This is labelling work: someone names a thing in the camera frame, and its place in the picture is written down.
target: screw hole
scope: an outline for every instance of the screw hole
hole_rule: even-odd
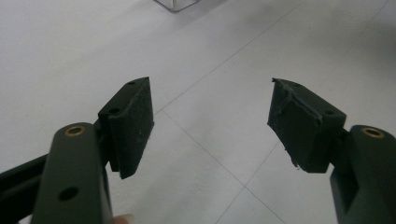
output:
[[[369,135],[373,138],[383,138],[385,137],[384,133],[374,128],[363,128],[361,129],[365,134]]]
[[[85,132],[85,127],[82,125],[78,125],[66,129],[66,131],[64,131],[64,134],[69,137],[74,137],[84,132]]]
[[[64,189],[60,194],[59,194],[59,200],[62,202],[69,201],[73,198],[75,198],[78,195],[78,188],[71,187],[68,189]]]
[[[334,115],[334,112],[332,112],[331,110],[326,110],[324,113],[327,115]]]
[[[120,112],[120,110],[118,108],[112,108],[108,112],[110,112],[110,114],[117,114]]]

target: gray floor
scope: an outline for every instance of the gray floor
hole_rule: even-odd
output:
[[[329,175],[266,126],[272,77],[396,134],[395,0],[0,1],[0,172],[150,77],[156,125],[137,174],[110,174],[137,224],[334,224]]]

